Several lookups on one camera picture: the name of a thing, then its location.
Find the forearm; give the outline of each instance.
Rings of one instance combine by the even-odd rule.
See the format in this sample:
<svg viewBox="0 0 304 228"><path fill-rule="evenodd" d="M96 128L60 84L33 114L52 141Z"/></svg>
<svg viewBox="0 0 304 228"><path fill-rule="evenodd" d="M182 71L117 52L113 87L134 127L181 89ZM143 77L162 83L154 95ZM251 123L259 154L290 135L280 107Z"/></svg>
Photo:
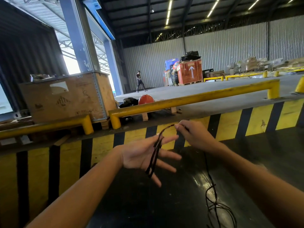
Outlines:
<svg viewBox="0 0 304 228"><path fill-rule="evenodd" d="M220 145L215 152L276 227L304 227L304 193Z"/></svg>
<svg viewBox="0 0 304 228"><path fill-rule="evenodd" d="M27 227L85 227L121 167L120 151L114 148Z"/></svg>

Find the dark shiny floor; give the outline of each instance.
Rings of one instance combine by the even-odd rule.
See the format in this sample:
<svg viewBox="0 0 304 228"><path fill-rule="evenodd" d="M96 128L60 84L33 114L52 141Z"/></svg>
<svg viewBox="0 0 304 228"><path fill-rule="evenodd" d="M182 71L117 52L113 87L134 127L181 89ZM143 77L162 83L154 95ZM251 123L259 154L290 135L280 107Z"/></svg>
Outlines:
<svg viewBox="0 0 304 228"><path fill-rule="evenodd" d="M304 129L283 129L224 143L304 191ZM176 152L183 156L182 161L166 160L177 168L176 174L155 170L161 188L143 171L122 169L88 227L207 227L205 191L210 184L203 153L192 147ZM238 227L273 227L222 164L209 155L207 160L219 201L232 209ZM232 227L228 213L218 214L226 227Z"/></svg>

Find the hand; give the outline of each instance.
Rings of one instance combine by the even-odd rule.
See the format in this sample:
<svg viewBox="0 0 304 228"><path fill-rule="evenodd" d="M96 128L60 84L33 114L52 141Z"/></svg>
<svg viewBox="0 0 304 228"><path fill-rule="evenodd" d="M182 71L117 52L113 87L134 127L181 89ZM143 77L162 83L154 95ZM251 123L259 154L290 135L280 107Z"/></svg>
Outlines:
<svg viewBox="0 0 304 228"><path fill-rule="evenodd" d="M224 144L215 140L215 138L208 132L201 122L182 120L174 126L184 136L190 145L198 149L214 153L224 146Z"/></svg>
<svg viewBox="0 0 304 228"><path fill-rule="evenodd" d="M174 141L178 138L178 135L172 136L172 137L164 137L162 140L162 145L166 144L170 141ZM150 160L154 151L154 143L157 141L158 135L155 135L150 138L137 140L130 142L125 145L121 145L121 159L122 163L125 168L137 168L142 169L144 171L147 170ZM177 153L168 151L166 149L160 149L158 153L159 157L169 157L176 160L180 160L181 156ZM176 169L163 162L162 160L157 159L156 165L164 168L166 170L169 170L173 173L176 172ZM158 179L158 177L153 173L151 179L159 186L161 187L161 181Z"/></svg>

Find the yellow stripe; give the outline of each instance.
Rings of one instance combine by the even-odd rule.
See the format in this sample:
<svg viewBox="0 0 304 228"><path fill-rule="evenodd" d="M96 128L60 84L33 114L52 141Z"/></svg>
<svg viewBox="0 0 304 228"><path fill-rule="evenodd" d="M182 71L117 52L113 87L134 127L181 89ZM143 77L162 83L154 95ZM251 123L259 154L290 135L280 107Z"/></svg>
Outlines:
<svg viewBox="0 0 304 228"><path fill-rule="evenodd" d="M80 156L81 141L61 145L59 195L63 194L79 179Z"/></svg>
<svg viewBox="0 0 304 228"><path fill-rule="evenodd" d="M268 125L273 104L253 108L246 136L264 133Z"/></svg>
<svg viewBox="0 0 304 228"><path fill-rule="evenodd" d="M216 133L216 140L223 141L235 138L241 118L241 110L221 114Z"/></svg>
<svg viewBox="0 0 304 228"><path fill-rule="evenodd" d="M91 165L99 162L113 149L114 134L93 138Z"/></svg>
<svg viewBox="0 0 304 228"><path fill-rule="evenodd" d="M47 206L49 189L49 148L28 151L29 217L33 220Z"/></svg>
<svg viewBox="0 0 304 228"><path fill-rule="evenodd" d="M191 120L191 121L198 121L198 122L201 122L201 123L203 123L203 125L204 125L206 128L208 128L209 120L210 120L210 116L205 117L205 118L193 119L193 120ZM186 147L186 146L190 146L190 144L189 144L188 141L185 141L185 147Z"/></svg>
<svg viewBox="0 0 304 228"><path fill-rule="evenodd" d="M172 124L176 124L177 122L173 122L173 123L169 123L169 124L164 124L164 125L159 125L159 126L157 126L157 131L156 131L156 133L160 133L164 128L166 128L167 126L170 126L170 125L172 125ZM166 129L164 132L163 132L163 136L164 137L169 137L169 136L172 136L172 135L176 135L176 129L175 129L175 127L174 126L172 126L172 127L170 127L170 128L168 128L168 129ZM171 141L171 142L169 142L169 143L167 143L167 144L164 144L164 145L162 145L162 148L163 149L174 149L174 143L175 143L175 141Z"/></svg>
<svg viewBox="0 0 304 228"><path fill-rule="evenodd" d="M18 227L16 154L0 157L0 227Z"/></svg>
<svg viewBox="0 0 304 228"><path fill-rule="evenodd" d="M303 103L304 99L284 102L276 130L296 126Z"/></svg>
<svg viewBox="0 0 304 228"><path fill-rule="evenodd" d="M125 141L124 144L127 144L131 141L144 139L146 137L147 128L142 128L139 130L131 130L125 132Z"/></svg>

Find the coiled cord on floor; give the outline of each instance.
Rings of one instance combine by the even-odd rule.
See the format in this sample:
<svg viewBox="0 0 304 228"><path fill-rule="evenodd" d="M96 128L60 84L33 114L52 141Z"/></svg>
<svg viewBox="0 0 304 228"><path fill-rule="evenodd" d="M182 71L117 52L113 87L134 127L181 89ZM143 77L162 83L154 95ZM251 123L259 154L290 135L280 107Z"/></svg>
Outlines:
<svg viewBox="0 0 304 228"><path fill-rule="evenodd" d="M162 145L161 142L162 142L162 140L163 140L163 137L161 138L161 135L162 135L162 133L163 133L166 129L170 128L171 126L174 126L174 124L173 124L173 125L170 125L170 126L167 126L166 128L164 128L164 129L159 133L158 139L157 139L157 141L154 143L154 151L153 151L153 154L152 154L152 157L151 157L151 160L150 160L150 164L149 164L149 166L148 166L148 168L147 168L147 170L146 170L146 172L145 172L145 173L148 175L149 178L152 177L152 174L154 173L154 170L155 170L155 167L156 167L156 161L157 161L157 158L158 158L159 149L161 148L161 145ZM211 175L210 175L210 173L209 173L209 167L208 167L208 162L207 162L207 156L206 156L206 153L205 153L205 152L204 152L204 159L205 159L205 165L206 165L207 174L208 174L209 179L211 180L211 186L210 186L210 187L206 190L206 192L205 192L206 204L207 204L207 207L208 207L207 215L208 215L208 219L209 219L209 222L210 222L210 224L211 224L211 227L212 227L212 228L215 228L214 224L213 224L212 221L211 221L211 216L210 216L212 210L214 210L214 212L215 212L215 216L216 216L216 220L217 220L217 223L218 223L218 227L219 227L219 228L221 228L222 226L225 227L224 225L222 225L222 224L220 223L219 218L218 218L218 214L217 214L217 209L223 209L223 210L225 210L225 211L227 211L227 212L229 213L229 215L230 215L230 217L231 217L231 220L232 220L232 222L233 222L233 228L237 228L237 220L236 220L236 218L235 218L235 216L234 216L232 210L231 210L228 206L226 206L226 205L224 205L224 204L222 204L222 203L218 203L218 202L217 202L217 192L216 192L216 190L215 190L215 184L214 184L214 182L213 182L213 179L212 179L212 177L211 177ZM214 202L208 197L208 191L211 190L212 188L213 188L214 196L215 196L215 201L214 201Z"/></svg>

